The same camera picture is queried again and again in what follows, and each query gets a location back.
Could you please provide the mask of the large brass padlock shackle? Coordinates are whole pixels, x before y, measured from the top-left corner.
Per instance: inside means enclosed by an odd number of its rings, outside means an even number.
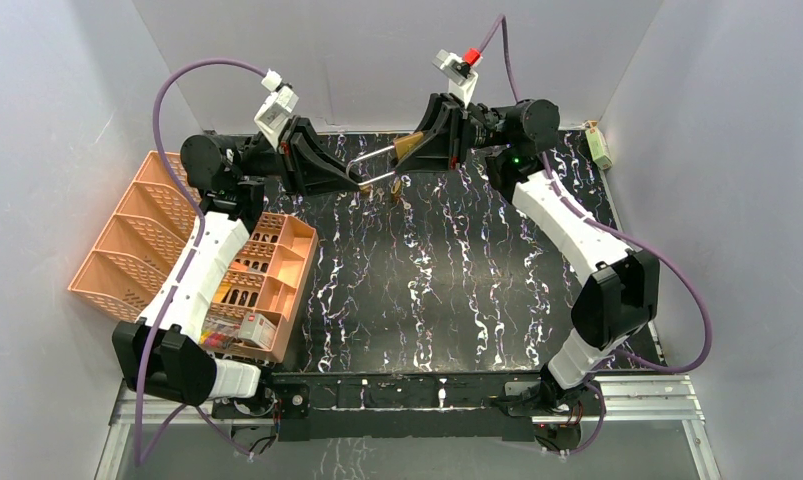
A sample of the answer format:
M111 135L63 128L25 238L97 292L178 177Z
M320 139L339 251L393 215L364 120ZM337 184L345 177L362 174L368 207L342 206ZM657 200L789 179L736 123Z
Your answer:
M414 147L419 145L424 138L423 132L414 132L393 140L389 145L378 150L366 153L350 160L344 169L344 173L349 179L354 179L354 167L367 163L371 160L383 160L388 165L388 170L381 174L372 175L365 179L356 180L358 188L364 190L373 184L392 178L395 175L395 167L400 160L410 153Z

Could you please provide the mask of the small brass padlock shackle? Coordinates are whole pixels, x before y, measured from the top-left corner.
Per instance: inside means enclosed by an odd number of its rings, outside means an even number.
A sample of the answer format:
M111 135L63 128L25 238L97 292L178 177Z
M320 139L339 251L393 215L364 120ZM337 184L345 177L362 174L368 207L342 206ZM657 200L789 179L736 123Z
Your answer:
M390 188L391 204L403 210L410 210L411 204L406 200L404 190L408 186L408 178L404 176L396 177Z

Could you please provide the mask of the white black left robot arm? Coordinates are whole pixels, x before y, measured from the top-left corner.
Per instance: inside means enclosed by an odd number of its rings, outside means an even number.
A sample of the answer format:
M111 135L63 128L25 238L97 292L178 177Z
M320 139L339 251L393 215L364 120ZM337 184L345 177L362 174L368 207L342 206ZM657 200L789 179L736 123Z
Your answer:
M271 411L274 387L259 367L216 358L199 344L202 326L237 253L249 241L265 206L267 179L290 195L313 196L359 188L360 176L321 143L311 121L295 116L276 141L263 134L196 134L180 161L201 201L193 230L152 302L133 322L120 323L112 343L127 386L180 404L236 398L252 416Z

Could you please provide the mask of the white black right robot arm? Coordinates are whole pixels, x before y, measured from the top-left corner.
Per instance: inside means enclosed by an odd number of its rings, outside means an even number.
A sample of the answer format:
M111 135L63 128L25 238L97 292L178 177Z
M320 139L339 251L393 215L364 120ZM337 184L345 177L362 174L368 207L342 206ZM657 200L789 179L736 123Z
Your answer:
M596 225L545 167L559 122L559 109L548 100L490 108L434 93L413 134L396 141L394 161L399 174L442 173L461 166L473 149L500 148L485 158L491 187L543 230L582 286L572 329L542 366L539 383L500 400L507 409L531 405L554 414L575 406L594 368L656 317L660 277L656 255Z

